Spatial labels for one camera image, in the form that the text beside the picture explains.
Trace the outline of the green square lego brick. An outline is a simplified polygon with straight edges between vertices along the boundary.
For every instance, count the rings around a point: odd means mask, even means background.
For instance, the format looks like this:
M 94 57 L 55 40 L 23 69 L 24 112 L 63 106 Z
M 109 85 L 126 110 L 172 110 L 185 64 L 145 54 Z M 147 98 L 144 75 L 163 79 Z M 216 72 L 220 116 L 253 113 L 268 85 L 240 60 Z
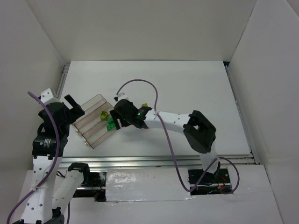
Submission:
M 109 124 L 107 125 L 107 131 L 108 131 L 108 132 L 111 131 L 111 130 L 114 130 L 114 129 L 116 129 L 116 126 L 115 126 L 114 123 L 109 123 Z

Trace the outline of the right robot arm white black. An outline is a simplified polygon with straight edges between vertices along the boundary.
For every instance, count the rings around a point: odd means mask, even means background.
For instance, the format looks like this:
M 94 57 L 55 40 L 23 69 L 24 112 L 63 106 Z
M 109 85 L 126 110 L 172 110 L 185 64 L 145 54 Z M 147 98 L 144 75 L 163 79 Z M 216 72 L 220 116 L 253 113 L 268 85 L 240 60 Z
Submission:
M 151 107 L 137 108 L 126 98 L 114 99 L 116 104 L 110 114 L 117 130 L 133 125 L 139 129 L 166 128 L 167 131 L 183 134 L 190 147 L 199 153 L 202 168 L 212 174 L 217 171 L 219 165 L 217 163 L 211 165 L 217 157 L 213 146 L 216 128 L 201 112 L 196 110 L 190 114 L 159 112 Z

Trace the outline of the lime small lego brick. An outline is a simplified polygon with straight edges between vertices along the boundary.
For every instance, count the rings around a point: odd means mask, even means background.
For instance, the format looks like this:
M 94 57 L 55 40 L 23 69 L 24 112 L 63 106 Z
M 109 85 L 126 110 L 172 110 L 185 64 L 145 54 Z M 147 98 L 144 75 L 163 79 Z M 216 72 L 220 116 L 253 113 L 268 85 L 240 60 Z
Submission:
M 109 114 L 107 111 L 102 111 L 100 115 L 101 120 L 106 120 L 108 118 Z

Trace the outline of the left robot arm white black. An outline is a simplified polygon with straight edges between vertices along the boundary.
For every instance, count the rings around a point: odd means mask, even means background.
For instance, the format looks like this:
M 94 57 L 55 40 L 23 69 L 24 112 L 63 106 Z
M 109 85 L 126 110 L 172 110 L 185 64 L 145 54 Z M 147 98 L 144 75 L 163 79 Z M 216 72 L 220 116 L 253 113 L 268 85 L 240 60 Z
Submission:
M 28 192 L 10 211 L 7 223 L 11 223 L 17 208 L 26 203 L 18 224 L 67 224 L 70 221 L 70 201 L 77 188 L 90 178 L 86 163 L 72 163 L 60 187 L 55 190 L 55 181 L 62 161 L 64 147 L 68 142 L 70 125 L 85 112 L 70 96 L 65 99 L 68 108 L 52 89 L 48 88 L 36 96 L 28 92 L 43 109 L 38 113 L 43 120 L 33 140 L 33 176 Z

